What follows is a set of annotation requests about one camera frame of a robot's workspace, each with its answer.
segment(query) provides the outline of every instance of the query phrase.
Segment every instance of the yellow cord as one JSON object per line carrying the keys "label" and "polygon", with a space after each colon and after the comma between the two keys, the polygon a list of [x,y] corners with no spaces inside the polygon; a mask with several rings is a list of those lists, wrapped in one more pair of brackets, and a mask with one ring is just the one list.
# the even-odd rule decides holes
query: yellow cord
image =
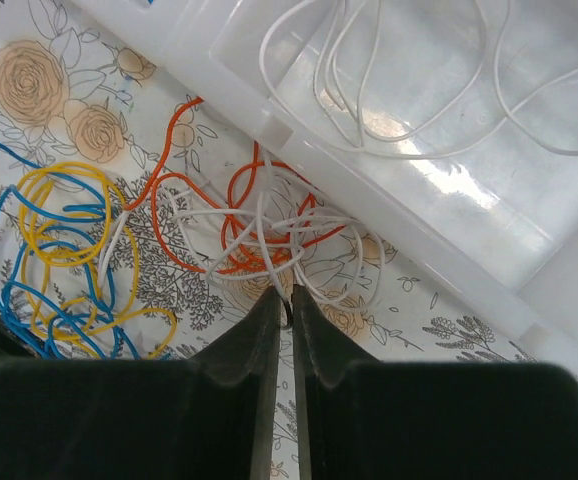
{"label": "yellow cord", "polygon": [[[118,189],[118,187],[116,187],[116,185],[114,185],[111,181],[109,181],[104,172],[95,167],[80,162],[65,162],[51,167],[44,167],[37,170],[33,170],[27,173],[25,176],[23,176],[22,179],[18,182],[17,185],[18,191],[25,198],[27,198],[30,203],[37,205],[39,208],[43,208],[45,203],[47,202],[47,199],[49,198],[55,187],[55,181],[49,177],[52,174],[80,176],[100,182],[103,198],[105,200],[105,221],[103,233],[98,243],[89,247],[79,249],[77,251],[71,251],[69,249],[60,247],[54,248],[52,250],[48,249],[42,250],[39,247],[39,242],[48,242],[55,240],[51,236],[47,235],[46,231],[50,227],[58,225],[58,222],[56,220],[50,219],[46,220],[44,223],[39,224],[40,215],[37,212],[28,208],[26,205],[21,204],[18,212],[20,231],[22,233],[25,242],[29,246],[29,248],[26,249],[24,252],[21,263],[22,283],[25,285],[29,284],[27,278],[28,259],[30,256],[30,252],[33,252],[37,256],[37,258],[39,258],[44,264],[42,284],[40,287],[41,294],[45,295],[47,292],[47,288],[51,278],[52,267],[68,268],[87,265],[91,272],[96,299],[100,300],[102,298],[103,293],[101,289],[98,288],[97,277],[99,272],[97,271],[94,260],[96,259],[97,255],[100,254],[100,251],[102,250],[103,246],[106,244],[109,238],[110,225],[111,225],[111,192],[113,192],[118,197],[118,199],[120,200],[120,206],[123,208],[125,206],[124,196],[122,195],[122,192]],[[88,212],[68,212],[62,213],[61,215],[74,219],[97,218],[97,215]],[[127,304],[118,314],[114,314],[113,322],[104,324],[99,327],[95,327],[94,325],[98,315],[98,308],[95,306],[95,304],[92,305],[91,313],[87,319],[87,322],[82,327],[82,331],[88,337],[93,337],[95,335],[106,332],[114,328],[115,326],[121,325],[124,322],[131,320],[135,317],[138,317],[140,315],[149,313],[165,315],[166,317],[169,318],[169,323],[171,325],[169,333],[167,334],[165,340],[160,345],[158,345],[158,347],[153,352],[147,355],[147,358],[156,358],[164,351],[164,349],[167,347],[167,345],[175,335],[177,320],[172,312],[162,308],[143,308],[141,310],[137,310],[132,313],[127,313],[133,306],[138,292],[138,280],[140,275],[140,255],[138,251],[138,243],[136,242],[136,239],[131,230],[129,230],[129,228],[125,226],[123,228],[123,231],[129,238],[129,241],[131,243],[131,249],[133,252],[133,260],[134,260],[131,294],[129,296]],[[53,313],[53,315],[49,316],[44,315],[41,312],[43,302],[41,300],[36,300],[34,295],[30,292],[25,292],[25,295],[27,297],[29,305],[33,308],[33,314],[30,320],[31,331],[38,338],[46,340],[48,338],[47,331],[50,328],[51,322],[55,320],[58,317],[58,315],[56,313]],[[66,311],[70,307],[85,302],[88,302],[87,297],[80,296],[63,302],[62,304],[60,304],[59,307],[61,311]],[[82,338],[77,334],[65,332],[60,328],[54,326],[52,336],[56,341],[71,342],[72,344],[74,344],[78,348],[81,348],[90,355],[98,357],[96,352],[94,352],[89,346],[87,346],[83,342]]]}

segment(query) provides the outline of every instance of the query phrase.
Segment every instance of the white plastic bin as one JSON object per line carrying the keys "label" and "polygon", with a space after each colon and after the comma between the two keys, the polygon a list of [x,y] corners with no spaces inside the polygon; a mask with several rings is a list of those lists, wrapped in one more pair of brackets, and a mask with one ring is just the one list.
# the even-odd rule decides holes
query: white plastic bin
{"label": "white plastic bin", "polygon": [[[282,99],[309,128],[271,98],[258,63],[269,27],[299,0],[74,1],[500,331],[538,358],[578,372],[578,158],[551,154],[510,124],[477,148],[441,160],[381,158],[323,142],[312,129],[331,138],[335,131],[312,80],[334,0],[315,1],[289,18],[265,55]],[[375,1],[340,48],[338,69],[349,92],[358,90],[372,48]],[[375,148],[422,155],[454,150],[503,118],[492,56],[506,2],[481,3],[490,36],[478,80],[420,135]],[[400,135],[469,81],[481,45],[477,11],[472,0],[384,0],[382,15],[365,118],[379,133]],[[500,65],[509,105],[577,67],[578,1],[517,0]],[[331,112],[354,129],[344,123],[348,115],[333,106]],[[578,75],[517,115],[544,141],[578,149]]]}

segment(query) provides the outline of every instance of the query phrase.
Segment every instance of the table surface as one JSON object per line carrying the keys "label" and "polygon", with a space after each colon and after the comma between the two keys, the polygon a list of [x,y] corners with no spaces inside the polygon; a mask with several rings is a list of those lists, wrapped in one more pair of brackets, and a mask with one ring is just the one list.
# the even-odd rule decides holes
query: table surface
{"label": "table surface", "polygon": [[[32,106],[21,97],[24,89],[12,84],[16,66],[24,67],[28,78],[44,92]],[[114,178],[128,197],[135,197],[146,172],[159,158],[171,115],[192,96],[68,2],[0,0],[0,141],[27,158],[42,165],[91,162]],[[83,112],[94,115],[94,121],[107,129],[77,128]],[[96,138],[103,130],[113,137],[110,148],[97,147],[110,140],[108,136]],[[251,150],[251,140],[242,133],[196,108],[179,121],[167,166],[174,171],[201,171],[224,189],[238,166],[250,161]],[[0,154],[0,191],[16,183],[23,173],[16,161]],[[65,198],[79,195],[63,193]],[[9,204],[5,212],[0,223],[0,274],[11,269],[19,246],[13,228],[17,206]],[[266,281],[234,283],[239,294],[214,289],[199,274],[177,267],[161,251],[147,212],[131,217],[128,225],[141,253],[149,256],[141,268],[138,302],[171,309],[178,317],[177,333],[167,349],[173,358],[189,357],[225,332],[268,285]],[[183,247],[175,229],[165,227],[165,235],[172,244]],[[204,242],[203,247],[205,244],[210,253],[211,242]],[[369,237],[363,237],[363,247],[367,255],[362,278],[344,302],[348,307],[366,301],[375,287],[377,248]],[[521,348],[474,317],[423,274],[397,246],[386,248],[388,264],[383,268],[377,307],[365,314],[324,309],[327,317],[363,348],[384,360],[530,360]],[[305,257],[304,267],[313,283],[333,295],[353,274],[356,255],[356,241],[341,236],[314,248]],[[112,267],[120,279],[118,289],[122,291],[124,285],[128,291],[129,284],[122,280],[130,277],[132,268],[128,245],[120,245]],[[283,280],[292,283],[291,274]],[[65,272],[52,276],[52,287],[56,297],[70,298],[79,293],[83,281],[82,272]],[[168,326],[159,319],[137,318],[126,325],[126,331],[138,350],[146,353],[164,338]],[[73,358],[83,356],[66,346],[63,351]],[[292,368],[291,336],[282,332],[272,478],[298,478]]]}

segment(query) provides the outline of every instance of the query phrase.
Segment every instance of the floral pattern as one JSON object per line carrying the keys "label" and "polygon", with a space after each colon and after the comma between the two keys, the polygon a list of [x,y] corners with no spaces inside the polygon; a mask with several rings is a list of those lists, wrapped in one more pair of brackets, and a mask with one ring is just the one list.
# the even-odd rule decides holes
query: floral pattern
{"label": "floral pattern", "polygon": [[[15,19],[16,28],[11,28],[11,19]],[[58,0],[0,0],[0,141],[40,165],[70,160],[104,164],[127,200],[132,200],[160,158],[169,118],[191,96],[183,87],[159,88],[160,79],[151,62],[88,21]],[[173,133],[172,159],[167,163],[172,170],[211,172],[213,181],[223,170],[228,178],[250,161],[250,152],[238,153],[242,149],[238,148],[237,134],[213,124],[200,107],[182,115]],[[0,154],[0,193],[20,178],[22,172],[14,168],[18,166]],[[276,200],[282,204],[282,198]],[[186,208],[184,200],[179,201],[178,208]],[[160,213],[172,214],[168,207]],[[16,225],[17,204],[9,201],[0,220],[0,281],[11,272],[21,240],[12,233],[18,231]],[[127,226],[140,250],[136,303],[171,309],[179,322],[177,334],[165,351],[169,358],[189,358],[200,351],[242,319],[269,285],[267,279],[258,279],[230,282],[226,292],[213,288],[202,275],[179,268],[164,254],[151,230],[148,210],[137,210]],[[100,234],[96,228],[100,226],[92,230],[94,236]],[[162,234],[176,255],[193,261],[174,225],[163,225]],[[360,235],[363,266],[358,285],[342,302],[348,308],[362,306],[370,298],[379,267],[378,245],[366,232]],[[397,246],[386,242],[383,246],[386,266],[381,272],[382,294],[376,306],[353,314],[321,306],[334,325],[372,355],[391,361],[533,361],[521,346],[453,301],[441,285],[398,254]],[[323,295],[339,296],[354,277],[358,247],[356,238],[343,232],[343,236],[310,249],[301,267]],[[209,256],[212,252],[203,253]],[[123,291],[128,295],[134,265],[125,237],[114,250],[111,268],[117,272],[119,296]],[[70,281],[54,279],[52,273],[49,289],[49,295],[59,302],[78,294],[86,282],[84,272],[77,268],[63,273]],[[289,270],[281,275],[287,292],[293,280]],[[22,295],[12,296],[12,302],[20,317],[28,315]],[[153,322],[149,320],[136,319],[126,326],[137,346],[162,338],[152,332]],[[66,346],[60,348],[73,358],[87,355]],[[270,465],[274,479],[298,478],[292,349],[290,332],[281,332]]]}

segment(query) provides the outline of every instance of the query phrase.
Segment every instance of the orange cord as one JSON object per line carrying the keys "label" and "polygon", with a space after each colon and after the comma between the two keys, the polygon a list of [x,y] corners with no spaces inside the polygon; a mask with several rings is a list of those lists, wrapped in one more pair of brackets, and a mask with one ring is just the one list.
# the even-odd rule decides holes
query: orange cord
{"label": "orange cord", "polygon": [[[169,126],[167,127],[165,146],[164,146],[164,149],[162,151],[160,161],[158,162],[158,164],[156,165],[156,168],[154,169],[151,176],[149,177],[149,180],[147,181],[147,184],[145,185],[145,188],[144,188],[143,192],[140,194],[140,196],[136,200],[134,200],[133,202],[131,202],[125,206],[125,210],[127,210],[127,211],[134,210],[135,208],[140,206],[142,204],[142,202],[144,202],[144,200],[149,195],[149,192],[153,191],[153,193],[151,195],[151,221],[152,221],[154,233],[156,235],[156,239],[158,240],[158,243],[162,247],[163,251],[167,254],[167,256],[169,258],[171,258],[171,260],[173,260],[176,264],[180,265],[183,268],[186,268],[188,270],[191,270],[191,271],[197,272],[197,273],[205,273],[205,270],[203,268],[197,266],[197,265],[186,263],[186,262],[183,262],[182,260],[180,260],[169,249],[166,242],[164,241],[162,234],[160,232],[160,222],[158,219],[158,203],[157,203],[156,192],[158,191],[158,187],[160,186],[160,184],[162,182],[164,182],[165,180],[170,179],[170,178],[178,178],[178,179],[184,181],[189,186],[189,188],[191,188],[200,198],[202,198],[212,208],[215,208],[215,209],[221,209],[222,208],[221,205],[216,203],[211,197],[209,197],[200,187],[198,187],[186,175],[183,175],[181,173],[171,172],[171,173],[167,173],[166,175],[163,175],[162,177],[158,178],[158,175],[162,171],[162,168],[164,167],[164,164],[167,161],[167,158],[168,158],[169,153],[171,151],[171,140],[173,137],[173,129],[176,125],[176,122],[178,121],[178,119],[180,118],[180,116],[184,112],[186,112],[188,109],[194,107],[195,105],[199,105],[200,103],[202,103],[202,101],[203,100],[200,97],[197,97],[197,98],[191,100],[190,102],[182,105],[176,111],[176,113],[173,115],[173,117],[169,121]],[[238,169],[229,182],[229,187],[227,190],[228,208],[231,208],[231,209],[240,208],[242,206],[242,204],[246,201],[246,199],[249,197],[249,195],[251,194],[251,191],[253,189],[253,186],[254,186],[254,183],[256,180],[258,168],[265,165],[264,162],[261,162],[259,160],[259,154],[260,154],[260,147],[259,147],[257,142],[254,142],[252,162],[241,167],[240,169]],[[275,167],[285,168],[285,169],[291,171],[292,173],[294,173],[301,180],[307,182],[307,180],[305,180],[303,177],[298,175],[298,173],[293,171],[285,163],[271,162],[271,164]],[[236,184],[238,182],[238,179],[240,178],[241,175],[243,175],[248,170],[251,170],[251,173],[249,175],[249,180],[247,182],[247,186],[245,187],[245,190],[242,193],[242,195],[240,196],[240,198],[238,198],[237,200],[234,200],[234,190],[235,190]],[[307,197],[305,198],[305,200],[303,201],[303,203],[300,205],[300,207],[298,209],[298,215],[302,215],[308,207],[313,208],[313,207],[315,207],[315,205],[316,205],[316,197],[312,193],[309,193],[307,195]],[[308,221],[305,222],[305,226],[308,226],[309,224],[310,223]],[[227,232],[229,229],[231,229],[231,233],[233,235],[233,238],[236,238],[238,235],[240,235],[240,233],[245,228],[246,228],[245,225],[243,225],[242,222],[240,222],[235,215],[225,214],[225,220],[222,224],[222,229],[220,232],[220,242],[221,242],[222,248],[225,250],[228,248]],[[312,245],[315,245],[315,244],[320,243],[324,240],[327,240],[328,238],[331,238],[332,236],[334,236],[335,234],[340,232],[343,228],[344,228],[344,225],[338,226],[338,227],[332,229],[331,231],[327,232],[324,235],[313,238],[312,240],[306,242],[302,246],[304,248],[308,248]],[[251,232],[250,236],[256,240],[258,239],[258,236],[255,232]],[[290,235],[285,234],[282,237],[269,238],[269,239],[265,238],[265,241],[270,245],[278,245],[278,244],[288,243],[290,241]],[[247,271],[247,272],[262,272],[262,271],[266,270],[266,266],[264,265],[262,258],[260,258],[259,256],[256,256],[254,253],[252,253],[252,251],[249,248],[247,248],[244,245],[239,245],[239,249],[240,249],[240,252],[244,255],[244,257],[246,257],[246,260],[241,261],[238,258],[236,258],[233,254],[231,254],[231,255],[229,255],[229,260],[233,264],[233,267],[218,270],[218,273],[221,273],[223,275],[229,275],[229,274],[241,272],[243,270]],[[290,259],[291,259],[291,251],[289,249],[278,248],[274,252],[274,255],[272,257],[272,262],[274,265],[281,265]]]}

